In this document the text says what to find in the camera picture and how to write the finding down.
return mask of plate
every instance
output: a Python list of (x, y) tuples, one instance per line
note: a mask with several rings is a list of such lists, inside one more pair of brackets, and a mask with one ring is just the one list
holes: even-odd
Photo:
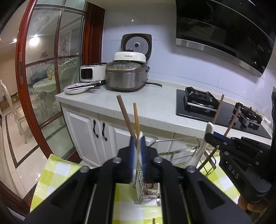
[(83, 87), (81, 89), (76, 89), (76, 90), (68, 90), (68, 88), (81, 87), (85, 84), (87, 84), (87, 83), (76, 83), (76, 84), (73, 84), (73, 85), (66, 86), (63, 90), (64, 90), (64, 92), (66, 92), (68, 94), (79, 94), (79, 93), (82, 93), (82, 92), (85, 92), (86, 90), (88, 90), (89, 87)]

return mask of white tile wall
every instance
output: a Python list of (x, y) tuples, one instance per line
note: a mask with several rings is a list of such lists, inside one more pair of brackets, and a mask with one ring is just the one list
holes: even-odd
[(126, 33), (152, 35), (147, 62), (149, 78), (191, 85), (224, 94), (271, 115), (271, 93), (276, 86), (276, 54), (261, 78), (221, 58), (175, 45), (176, 6), (173, 4), (120, 5), (106, 9), (102, 62), (112, 61)]

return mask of hand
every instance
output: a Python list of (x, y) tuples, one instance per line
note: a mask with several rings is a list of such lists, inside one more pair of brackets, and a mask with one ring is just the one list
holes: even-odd
[(259, 201), (256, 204), (249, 204), (240, 195), (240, 197), (238, 199), (238, 206), (244, 211), (249, 210), (252, 212), (263, 213), (268, 207), (268, 202), (266, 200), (262, 199), (261, 201)]

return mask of wooden chopstick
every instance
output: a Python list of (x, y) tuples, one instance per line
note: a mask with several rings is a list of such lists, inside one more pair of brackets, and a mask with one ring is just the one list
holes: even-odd
[(122, 97), (121, 95), (117, 95), (117, 100), (118, 100), (118, 103), (120, 105), (120, 108), (121, 108), (121, 111), (122, 111), (122, 114), (124, 116), (124, 120), (126, 122), (126, 126), (128, 127), (128, 130), (129, 130), (129, 133), (132, 137), (134, 137), (135, 139), (135, 142), (137, 141), (137, 138), (136, 138), (136, 135), (134, 133), (134, 130), (132, 129), (131, 127), (131, 123), (130, 123), (130, 120), (129, 120), (129, 117), (128, 117), (128, 113), (126, 112), (126, 108), (124, 106), (124, 102), (122, 100)]
[(215, 116), (214, 116), (214, 118), (213, 118), (213, 121), (212, 121), (213, 124), (215, 124), (215, 122), (216, 122), (216, 120), (217, 120), (217, 117), (218, 117), (218, 115), (219, 115), (219, 112), (220, 112), (220, 110), (221, 110), (221, 105), (222, 105), (222, 102), (223, 102), (223, 98), (224, 98), (224, 95), (222, 94), (222, 96), (221, 96), (221, 101), (219, 102), (219, 106), (217, 107), (217, 112), (216, 112), (216, 114), (215, 114)]
[[(233, 119), (231, 120), (231, 123), (229, 124), (229, 127), (227, 128), (226, 132), (224, 133), (224, 136), (227, 136), (227, 135), (228, 135), (230, 129), (231, 129), (232, 126), (234, 125), (234, 122), (235, 122), (235, 120), (236, 120), (237, 117), (238, 117), (238, 114), (239, 114), (239, 112), (240, 112), (240, 109), (241, 109), (241, 107), (239, 106), (238, 109), (237, 109), (237, 111), (236, 111), (236, 113), (235, 113), (235, 115), (234, 115), (234, 117), (233, 117)], [(203, 161), (203, 163), (198, 167), (198, 170), (201, 170), (201, 169), (206, 165), (206, 163), (211, 159), (211, 157), (216, 153), (216, 151), (217, 151), (217, 148), (214, 148), (213, 151), (210, 153), (210, 155), (209, 155), (209, 156)]]
[(136, 103), (133, 103), (133, 110), (134, 110), (134, 120), (135, 120), (135, 127), (136, 127), (136, 136), (138, 139), (140, 135), (140, 125), (139, 125), (139, 118), (138, 118)]

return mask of black glass cooktop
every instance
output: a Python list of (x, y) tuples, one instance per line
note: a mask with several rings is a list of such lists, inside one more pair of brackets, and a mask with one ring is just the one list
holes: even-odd
[[(200, 110), (192, 109), (190, 106), (185, 107), (185, 104), (183, 101), (184, 94), (185, 94), (184, 90), (180, 90), (180, 89), (176, 90), (176, 115), (191, 118), (191, 119), (196, 119), (199, 121), (212, 122), (215, 112), (200, 111)], [(228, 127), (233, 115), (233, 109), (234, 109), (234, 105), (223, 102), (215, 124)], [(253, 130), (249, 127), (244, 127), (239, 121), (237, 121), (232, 128), (239, 131), (243, 131), (243, 132), (247, 132), (250, 134), (271, 139), (268, 132), (261, 125), (257, 130)]]

